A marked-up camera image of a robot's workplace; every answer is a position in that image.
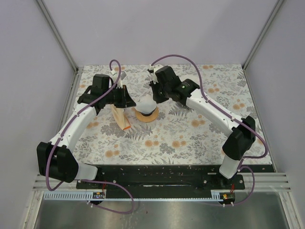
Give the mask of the left aluminium frame post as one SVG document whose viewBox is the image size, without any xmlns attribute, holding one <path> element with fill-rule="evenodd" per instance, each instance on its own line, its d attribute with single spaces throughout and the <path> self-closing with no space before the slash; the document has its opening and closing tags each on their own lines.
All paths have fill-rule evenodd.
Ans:
<svg viewBox="0 0 305 229">
<path fill-rule="evenodd" d="M 64 53 L 71 69 L 74 73 L 76 73 L 79 69 L 78 65 L 76 64 L 75 60 L 73 59 L 65 41 L 63 40 L 58 27 L 55 24 L 54 19 L 52 18 L 51 12 L 49 11 L 45 1 L 43 0 L 35 0 L 35 3 L 38 5 L 39 9 L 41 10 L 52 34 L 54 35 L 55 40 L 57 41 L 59 47 L 61 48 L 62 52 Z"/>
</svg>

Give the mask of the floral table mat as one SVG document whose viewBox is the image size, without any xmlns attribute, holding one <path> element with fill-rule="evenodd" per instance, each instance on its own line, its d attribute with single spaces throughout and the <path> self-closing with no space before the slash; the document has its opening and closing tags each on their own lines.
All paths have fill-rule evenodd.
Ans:
<svg viewBox="0 0 305 229">
<path fill-rule="evenodd" d="M 242 117 L 257 118 L 244 72 L 239 64 L 174 64 L 180 76 L 203 79 L 208 96 Z M 73 155 L 88 164 L 220 164 L 225 135 L 202 114 L 172 100 L 158 105 L 159 114 L 150 123 L 140 122 L 135 110 L 124 111 L 131 127 L 119 128 L 111 107 L 94 117 Z"/>
</svg>

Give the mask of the aluminium front rail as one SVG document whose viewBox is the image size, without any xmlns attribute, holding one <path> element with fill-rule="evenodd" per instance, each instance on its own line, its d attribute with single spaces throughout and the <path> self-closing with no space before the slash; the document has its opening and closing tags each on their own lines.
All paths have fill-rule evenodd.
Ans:
<svg viewBox="0 0 305 229">
<path fill-rule="evenodd" d="M 250 191 L 253 185 L 253 177 L 249 173 L 240 173 L 243 176 L 243 184 L 245 185 L 245 190 Z M 291 192 L 291 187 L 288 182 L 285 173 L 254 173 L 255 185 L 254 192 Z M 50 178 L 49 183 L 52 188 L 54 188 L 60 181 Z M 76 185 L 80 183 L 79 181 L 73 181 L 71 183 L 62 183 L 56 190 L 57 191 L 72 191 L 76 190 Z M 33 188 L 33 191 L 48 191 L 46 186 L 45 177 L 37 175 Z"/>
</svg>

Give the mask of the right aluminium frame post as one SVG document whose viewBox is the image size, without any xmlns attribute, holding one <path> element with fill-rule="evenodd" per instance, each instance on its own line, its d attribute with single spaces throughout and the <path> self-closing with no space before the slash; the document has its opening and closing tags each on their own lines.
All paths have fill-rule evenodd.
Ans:
<svg viewBox="0 0 305 229">
<path fill-rule="evenodd" d="M 258 37 L 256 38 L 249 54 L 246 57 L 246 60 L 242 64 L 243 71 L 246 71 L 247 67 L 251 63 L 251 60 L 254 58 L 255 54 L 257 53 L 259 47 L 261 46 L 262 42 L 264 41 L 266 35 L 268 34 L 273 22 L 275 21 L 278 13 L 280 12 L 281 8 L 283 7 L 285 0 L 277 0 L 274 7 L 272 8 L 267 20 L 265 21 L 261 31 L 259 32 Z"/>
</svg>

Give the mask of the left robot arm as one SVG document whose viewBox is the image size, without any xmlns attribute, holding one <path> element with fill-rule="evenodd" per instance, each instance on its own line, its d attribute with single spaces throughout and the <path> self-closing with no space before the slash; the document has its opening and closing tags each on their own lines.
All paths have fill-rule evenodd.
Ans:
<svg viewBox="0 0 305 229">
<path fill-rule="evenodd" d="M 103 176 L 97 173 L 97 166 L 77 162 L 73 152 L 86 127 L 106 105 L 119 109 L 136 106 L 126 85 L 122 84 L 125 76 L 125 72 L 114 71 L 111 75 L 94 75 L 67 123 L 49 142 L 38 144 L 37 159 L 42 176 L 66 183 L 87 180 L 92 188 L 102 186 Z"/>
</svg>

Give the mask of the aluminium frame post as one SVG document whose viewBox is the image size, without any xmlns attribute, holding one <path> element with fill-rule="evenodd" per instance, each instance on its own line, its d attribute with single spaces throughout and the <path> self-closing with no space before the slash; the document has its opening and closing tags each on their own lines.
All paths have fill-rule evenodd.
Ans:
<svg viewBox="0 0 305 229">
<path fill-rule="evenodd" d="M 38 5 L 39 9 L 41 10 L 52 34 L 54 35 L 55 40 L 57 41 L 59 47 L 61 48 L 62 52 L 64 53 L 71 69 L 74 73 L 76 73 L 79 69 L 78 65 L 76 64 L 75 60 L 73 59 L 65 41 L 63 40 L 58 27 L 55 24 L 54 19 L 52 18 L 51 12 L 49 11 L 45 1 L 43 0 L 35 0 L 35 3 Z"/>
<path fill-rule="evenodd" d="M 251 60 L 254 58 L 255 54 L 257 53 L 259 47 L 261 46 L 262 42 L 264 41 L 266 35 L 268 34 L 273 22 L 275 21 L 278 13 L 280 12 L 281 8 L 283 7 L 285 0 L 277 0 L 274 7 L 272 8 L 267 20 L 265 21 L 261 31 L 259 32 L 258 37 L 256 38 L 249 54 L 246 57 L 246 60 L 242 64 L 243 71 L 246 71 L 247 67 L 251 63 Z"/>
</svg>

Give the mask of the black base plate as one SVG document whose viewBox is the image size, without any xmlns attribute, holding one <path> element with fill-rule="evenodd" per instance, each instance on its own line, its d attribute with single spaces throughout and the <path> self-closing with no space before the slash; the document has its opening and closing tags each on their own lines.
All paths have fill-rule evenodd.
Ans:
<svg viewBox="0 0 305 229">
<path fill-rule="evenodd" d="M 212 190 L 244 190 L 242 175 L 226 179 L 219 165 L 101 165 L 94 183 L 81 181 L 79 190 L 104 189 L 107 199 L 210 198 Z"/>
</svg>

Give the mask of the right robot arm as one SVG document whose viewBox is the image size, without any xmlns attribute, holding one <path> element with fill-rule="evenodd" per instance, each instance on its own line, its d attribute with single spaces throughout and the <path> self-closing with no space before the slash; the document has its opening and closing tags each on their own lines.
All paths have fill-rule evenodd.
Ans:
<svg viewBox="0 0 305 229">
<path fill-rule="evenodd" d="M 227 137 L 222 149 L 225 153 L 217 176 L 218 186 L 227 189 L 234 183 L 241 160 L 255 141 L 255 120 L 242 118 L 207 95 L 202 95 L 199 78 L 194 75 L 177 76 L 170 66 L 148 68 L 152 80 L 153 99 L 160 104 L 169 99 L 203 115 Z"/>
</svg>

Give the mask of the coffee filter paper pack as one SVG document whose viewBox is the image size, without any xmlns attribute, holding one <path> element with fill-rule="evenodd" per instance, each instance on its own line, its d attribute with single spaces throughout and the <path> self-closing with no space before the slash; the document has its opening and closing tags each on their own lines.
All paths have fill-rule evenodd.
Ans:
<svg viewBox="0 0 305 229">
<path fill-rule="evenodd" d="M 121 130 L 127 130 L 131 127 L 131 124 L 125 115 L 123 108 L 117 108 L 116 106 L 111 105 L 111 111 L 114 120 Z"/>
</svg>

